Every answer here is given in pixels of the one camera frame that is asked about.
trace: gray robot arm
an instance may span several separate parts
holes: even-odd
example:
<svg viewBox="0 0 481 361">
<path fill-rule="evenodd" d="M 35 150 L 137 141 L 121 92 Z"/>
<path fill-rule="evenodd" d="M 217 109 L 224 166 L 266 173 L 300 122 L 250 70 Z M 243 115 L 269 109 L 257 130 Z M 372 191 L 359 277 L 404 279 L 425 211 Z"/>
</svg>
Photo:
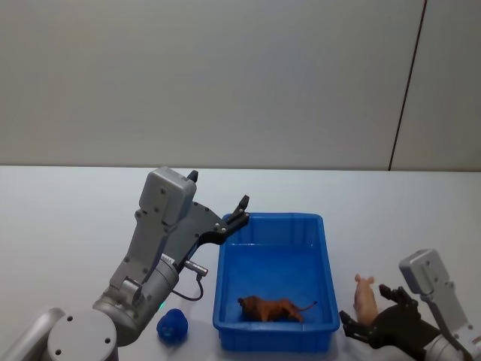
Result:
<svg viewBox="0 0 481 361">
<path fill-rule="evenodd" d="M 222 244 L 249 221 L 247 196 L 227 220 L 193 202 L 197 176 L 193 171 L 184 177 L 167 167 L 149 173 L 129 250 L 93 309 L 45 312 L 0 361 L 118 360 L 117 347 L 138 338 L 184 267 L 196 272 L 198 279 L 207 274 L 190 261 L 197 248 Z"/>
<path fill-rule="evenodd" d="M 439 253 L 419 250 L 399 269 L 411 291 L 428 304 L 441 332 L 426 346 L 426 360 L 481 360 L 481 333 L 467 320 Z"/>
</svg>

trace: brown toy animal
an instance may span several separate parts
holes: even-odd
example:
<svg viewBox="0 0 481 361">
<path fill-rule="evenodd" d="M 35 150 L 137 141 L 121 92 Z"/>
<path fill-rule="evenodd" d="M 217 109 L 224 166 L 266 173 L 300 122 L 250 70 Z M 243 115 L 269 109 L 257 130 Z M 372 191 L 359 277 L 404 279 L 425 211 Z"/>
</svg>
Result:
<svg viewBox="0 0 481 361">
<path fill-rule="evenodd" d="M 355 288 L 354 295 L 354 309 L 357 315 L 358 322 L 369 326 L 373 323 L 374 319 L 378 315 L 376 299 L 374 298 L 374 292 L 371 289 L 371 284 L 374 283 L 374 278 L 368 279 L 361 278 L 360 275 L 356 275 L 354 280 L 358 283 Z"/>
<path fill-rule="evenodd" d="M 297 320 L 304 322 L 304 318 L 299 311 L 306 311 L 312 308 L 317 302 L 306 308 L 299 308 L 288 299 L 280 299 L 278 301 L 266 301 L 257 296 L 249 296 L 245 299 L 238 299 L 239 305 L 242 307 L 243 314 L 250 320 L 254 321 L 277 321 L 277 320 Z"/>
</svg>

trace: toy pig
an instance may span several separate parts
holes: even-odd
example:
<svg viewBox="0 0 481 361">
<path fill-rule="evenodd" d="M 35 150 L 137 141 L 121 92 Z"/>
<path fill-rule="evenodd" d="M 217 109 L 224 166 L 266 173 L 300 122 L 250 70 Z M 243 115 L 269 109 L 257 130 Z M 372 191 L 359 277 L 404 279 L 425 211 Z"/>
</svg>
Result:
<svg viewBox="0 0 481 361">
<path fill-rule="evenodd" d="M 369 326 L 378 315 L 376 299 L 371 289 L 374 278 L 369 277 L 365 279 L 361 278 L 360 275 L 356 275 L 354 279 L 358 283 L 354 295 L 355 313 L 359 323 Z"/>
</svg>

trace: blue toy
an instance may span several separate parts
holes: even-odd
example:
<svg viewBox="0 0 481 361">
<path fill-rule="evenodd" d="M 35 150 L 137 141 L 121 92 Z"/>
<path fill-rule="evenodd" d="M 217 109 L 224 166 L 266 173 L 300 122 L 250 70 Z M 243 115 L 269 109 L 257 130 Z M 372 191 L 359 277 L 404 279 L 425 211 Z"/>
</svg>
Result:
<svg viewBox="0 0 481 361">
<path fill-rule="evenodd" d="M 182 311 L 172 308 L 157 323 L 157 333 L 159 338 L 166 344 L 179 344 L 187 336 L 189 324 Z"/>
</svg>

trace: blue tray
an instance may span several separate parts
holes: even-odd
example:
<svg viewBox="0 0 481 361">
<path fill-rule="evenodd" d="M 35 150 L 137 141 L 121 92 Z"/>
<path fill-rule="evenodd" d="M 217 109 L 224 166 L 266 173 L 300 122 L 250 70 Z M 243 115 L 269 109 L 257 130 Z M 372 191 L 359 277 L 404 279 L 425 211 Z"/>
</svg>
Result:
<svg viewBox="0 0 481 361">
<path fill-rule="evenodd" d="M 303 323 L 248 322 L 237 303 L 247 296 L 318 303 Z M 213 325 L 225 350 L 326 352 L 339 317 L 322 218 L 251 214 L 220 248 Z"/>
</svg>

